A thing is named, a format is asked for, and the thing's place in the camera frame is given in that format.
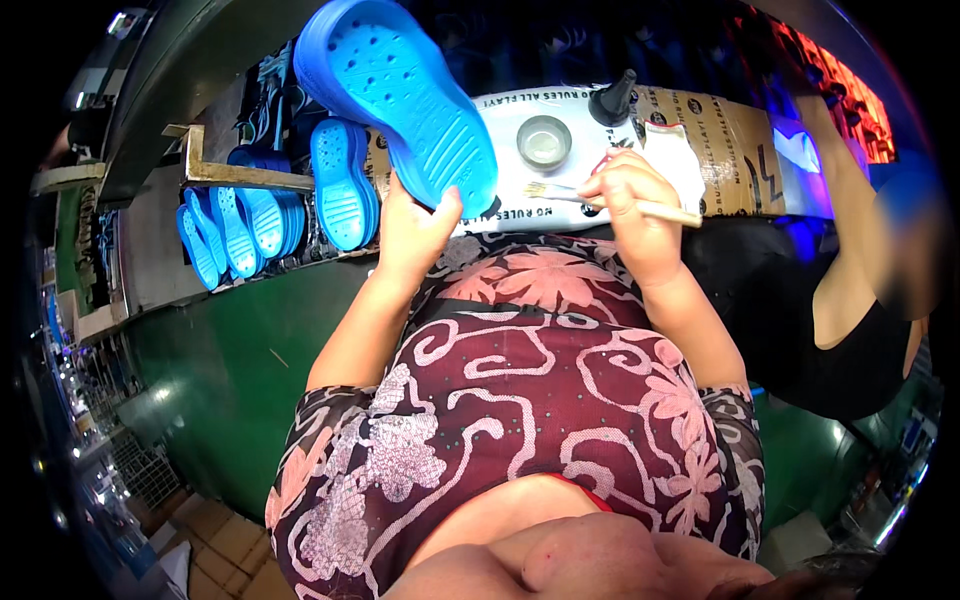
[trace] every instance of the metal rack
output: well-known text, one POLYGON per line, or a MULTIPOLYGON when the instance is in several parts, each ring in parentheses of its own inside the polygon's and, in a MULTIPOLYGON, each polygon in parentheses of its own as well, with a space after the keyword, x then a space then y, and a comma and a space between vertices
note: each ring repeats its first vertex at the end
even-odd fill
POLYGON ((130 494, 143 500, 151 511, 180 488, 166 457, 145 449, 133 434, 113 440, 113 462, 130 494))

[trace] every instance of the woman's left hand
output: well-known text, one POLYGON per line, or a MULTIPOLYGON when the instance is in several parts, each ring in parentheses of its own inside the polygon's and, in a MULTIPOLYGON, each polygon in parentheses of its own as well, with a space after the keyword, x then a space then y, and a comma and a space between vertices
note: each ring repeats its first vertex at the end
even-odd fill
POLYGON ((396 171, 391 173, 390 194, 380 210, 380 263, 374 272, 389 280, 398 294, 412 298, 443 253, 463 210, 460 191, 450 187, 431 213, 407 193, 396 171))

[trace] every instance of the finger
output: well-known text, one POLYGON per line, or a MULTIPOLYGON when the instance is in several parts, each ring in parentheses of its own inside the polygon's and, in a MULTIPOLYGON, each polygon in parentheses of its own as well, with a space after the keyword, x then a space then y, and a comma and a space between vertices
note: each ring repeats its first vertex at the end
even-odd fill
POLYGON ((633 149, 625 148, 623 146, 610 146, 610 148, 607 149, 607 156, 620 156, 626 152, 633 152, 633 149))
POLYGON ((437 204, 437 209, 430 216, 429 227, 445 239, 453 233, 463 213, 464 205, 460 202, 460 190, 456 186, 449 187, 437 204))
POLYGON ((601 192, 599 191, 599 186, 603 181, 603 174, 607 173, 617 167, 629 166, 637 169, 638 171, 644 171, 648 174, 649 177, 654 179, 661 180, 664 183, 667 183, 666 179, 660 173, 654 170, 642 156, 638 156, 635 153, 623 153, 619 156, 611 158, 610 161, 604 165, 603 170, 594 175, 577 187, 577 194, 584 197, 590 198, 592 196, 597 196, 601 192))
POLYGON ((647 162, 646 158, 644 158, 643 156, 640 156, 635 152, 623 153, 619 156, 615 156, 614 158, 611 158, 610 162, 607 163, 607 168, 610 169, 612 167, 618 167, 621 164, 629 164, 629 165, 635 166, 638 169, 649 171, 658 179, 666 181, 663 175, 657 172, 657 169, 654 169, 652 166, 650 166, 650 163, 647 162))
POLYGON ((608 167, 594 175, 577 188, 577 194, 584 198, 603 196, 607 208, 611 205, 610 195, 620 192, 621 188, 633 195, 633 200, 647 200, 670 206, 680 206, 677 190, 666 180, 657 177, 652 171, 641 169, 632 164, 620 164, 608 167))
POLYGON ((410 196, 410 193, 407 192, 407 188, 403 186, 403 181, 396 175, 396 170, 391 170, 390 172, 390 193, 387 194, 387 198, 383 201, 384 204, 389 202, 392 199, 399 199, 405 202, 412 202, 413 197, 410 196))
POLYGON ((613 233, 619 239, 627 239, 632 232, 640 231, 646 226, 643 215, 636 210, 636 199, 631 188, 625 183, 611 187, 603 197, 604 204, 610 212, 610 221, 613 233))

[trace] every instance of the dark hair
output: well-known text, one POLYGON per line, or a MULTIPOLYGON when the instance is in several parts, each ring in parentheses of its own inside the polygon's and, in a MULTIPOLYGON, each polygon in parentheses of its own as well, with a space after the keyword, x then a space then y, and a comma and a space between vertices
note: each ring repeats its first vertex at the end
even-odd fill
POLYGON ((835 546, 827 554, 806 559, 776 580, 750 590, 742 600, 789 598, 835 600, 854 598, 874 573, 882 555, 864 546, 835 546))

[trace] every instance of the woman's right hand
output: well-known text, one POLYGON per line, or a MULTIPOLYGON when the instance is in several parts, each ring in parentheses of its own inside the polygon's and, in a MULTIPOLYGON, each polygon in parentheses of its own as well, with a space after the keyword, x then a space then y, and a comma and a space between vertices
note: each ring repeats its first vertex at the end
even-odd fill
POLYGON ((604 169, 578 187, 577 194, 583 198, 603 196, 616 251, 641 290, 672 281, 681 268, 682 227, 643 215, 636 209, 636 201, 679 208, 677 190, 633 150, 608 148, 607 155, 612 158, 604 169))

